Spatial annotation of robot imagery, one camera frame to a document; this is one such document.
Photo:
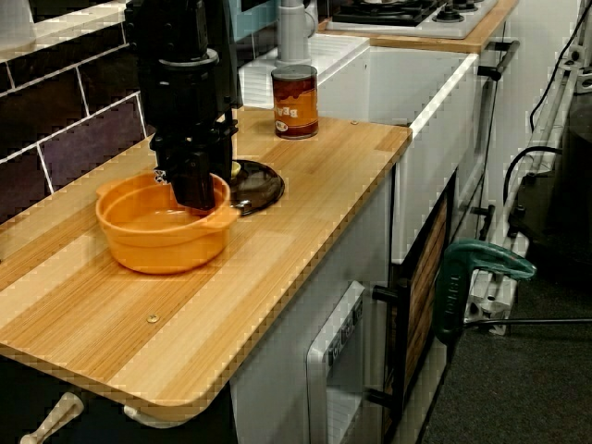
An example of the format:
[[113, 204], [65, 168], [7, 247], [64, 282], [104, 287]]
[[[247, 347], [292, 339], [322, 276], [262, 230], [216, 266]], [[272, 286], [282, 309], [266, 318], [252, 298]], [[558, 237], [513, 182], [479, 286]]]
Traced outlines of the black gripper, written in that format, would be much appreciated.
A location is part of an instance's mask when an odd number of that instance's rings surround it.
[[232, 140], [237, 122], [235, 72], [217, 57], [184, 62], [138, 59], [144, 117], [154, 127], [151, 149], [157, 169], [178, 204], [210, 212], [216, 205], [214, 174], [232, 177]]

